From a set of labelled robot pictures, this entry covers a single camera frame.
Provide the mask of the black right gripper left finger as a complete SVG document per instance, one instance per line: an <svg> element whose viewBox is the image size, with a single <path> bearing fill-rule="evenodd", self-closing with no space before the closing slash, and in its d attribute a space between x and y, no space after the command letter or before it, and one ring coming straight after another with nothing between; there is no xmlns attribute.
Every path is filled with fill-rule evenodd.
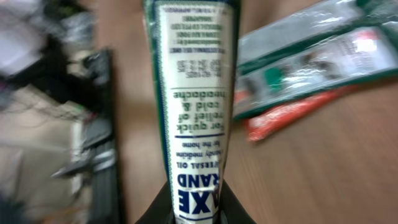
<svg viewBox="0 0 398 224"><path fill-rule="evenodd" d="M136 224L175 224L170 185L166 182Z"/></svg>

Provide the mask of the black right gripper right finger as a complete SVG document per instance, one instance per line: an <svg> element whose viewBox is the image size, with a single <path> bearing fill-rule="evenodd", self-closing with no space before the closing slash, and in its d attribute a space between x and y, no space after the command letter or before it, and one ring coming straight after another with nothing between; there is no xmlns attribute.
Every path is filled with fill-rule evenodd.
<svg viewBox="0 0 398 224"><path fill-rule="evenodd" d="M223 181L220 194L219 224L255 224L239 202L226 181Z"/></svg>

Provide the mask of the red Nescafe sachet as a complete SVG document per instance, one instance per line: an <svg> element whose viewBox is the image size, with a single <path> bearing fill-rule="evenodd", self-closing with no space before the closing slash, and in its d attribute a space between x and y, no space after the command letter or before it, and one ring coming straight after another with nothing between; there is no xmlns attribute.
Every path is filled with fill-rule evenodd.
<svg viewBox="0 0 398 224"><path fill-rule="evenodd" d="M273 107L260 115L245 119L247 140L251 142L263 140L331 101L357 89L357 85L350 85L324 91L301 100Z"/></svg>

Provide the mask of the green Axe Brand box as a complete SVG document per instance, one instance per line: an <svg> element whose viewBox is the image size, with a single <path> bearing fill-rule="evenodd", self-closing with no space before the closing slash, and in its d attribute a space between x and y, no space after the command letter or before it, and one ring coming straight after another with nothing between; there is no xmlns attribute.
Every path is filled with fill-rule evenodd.
<svg viewBox="0 0 398 224"><path fill-rule="evenodd" d="M220 219L240 12L239 1L144 2L173 223Z"/></svg>

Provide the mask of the green 3M gloves pack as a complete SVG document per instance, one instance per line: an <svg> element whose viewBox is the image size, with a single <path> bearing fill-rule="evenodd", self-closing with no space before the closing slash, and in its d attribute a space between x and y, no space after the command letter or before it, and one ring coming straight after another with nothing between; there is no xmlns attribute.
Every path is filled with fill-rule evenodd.
<svg viewBox="0 0 398 224"><path fill-rule="evenodd" d="M239 40L233 116L397 73L396 1L320 1Z"/></svg>

